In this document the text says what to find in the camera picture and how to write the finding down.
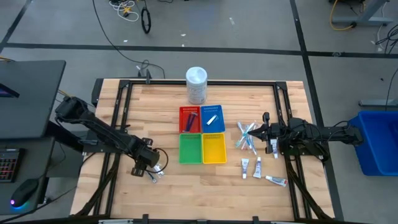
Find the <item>red tray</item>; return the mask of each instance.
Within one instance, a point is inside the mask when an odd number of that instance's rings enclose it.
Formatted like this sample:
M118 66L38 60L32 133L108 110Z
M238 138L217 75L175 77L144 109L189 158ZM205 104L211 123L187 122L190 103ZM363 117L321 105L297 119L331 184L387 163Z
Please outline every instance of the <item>red tray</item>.
M195 112L198 116L193 120L189 132L184 131L187 127L189 114ZM181 106L180 107L180 133L200 133L200 107L199 106Z

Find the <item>blue plastic bin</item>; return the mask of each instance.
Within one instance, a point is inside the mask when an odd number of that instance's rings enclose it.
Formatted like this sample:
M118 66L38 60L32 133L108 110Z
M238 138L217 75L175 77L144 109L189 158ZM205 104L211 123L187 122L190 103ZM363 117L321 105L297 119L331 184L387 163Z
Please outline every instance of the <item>blue plastic bin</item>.
M209 121L215 114L218 118L216 118L210 125L207 125L207 121ZM200 115L201 129L203 133L220 133L225 131L223 109L221 105L202 106L200 108Z
M398 112L361 111L350 124L361 130L364 139L355 146L362 172L398 176Z

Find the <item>yellow tray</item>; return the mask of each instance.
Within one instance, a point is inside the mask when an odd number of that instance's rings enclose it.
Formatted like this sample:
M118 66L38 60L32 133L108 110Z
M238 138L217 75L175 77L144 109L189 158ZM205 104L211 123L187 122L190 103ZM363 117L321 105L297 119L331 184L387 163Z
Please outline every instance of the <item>yellow tray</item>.
M204 164L226 163L224 133L202 134Z

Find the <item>computer monitor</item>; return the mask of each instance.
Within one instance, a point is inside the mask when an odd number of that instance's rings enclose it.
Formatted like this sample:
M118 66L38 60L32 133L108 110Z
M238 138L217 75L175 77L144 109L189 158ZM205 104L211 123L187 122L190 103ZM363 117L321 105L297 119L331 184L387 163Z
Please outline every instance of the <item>computer monitor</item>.
M19 93L0 83L0 97L19 97Z

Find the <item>plastic tray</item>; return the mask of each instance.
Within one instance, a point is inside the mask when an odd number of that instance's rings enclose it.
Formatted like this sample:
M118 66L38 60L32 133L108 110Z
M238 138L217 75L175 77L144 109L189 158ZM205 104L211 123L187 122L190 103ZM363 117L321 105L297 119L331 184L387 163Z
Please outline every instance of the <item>plastic tray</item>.
M221 105L202 106L201 112L201 128L203 133L220 133L225 131L223 109ZM216 118L210 125L207 122L214 116Z
M191 129L185 132L189 115L194 112L198 114L193 120ZM200 133L200 107L199 106L182 106L180 107L180 133Z
M201 134L180 134L180 163L202 163Z
M364 140L355 146L362 172L398 176L398 112L361 111L349 123L361 130Z
M202 134L203 163L226 163L224 133Z

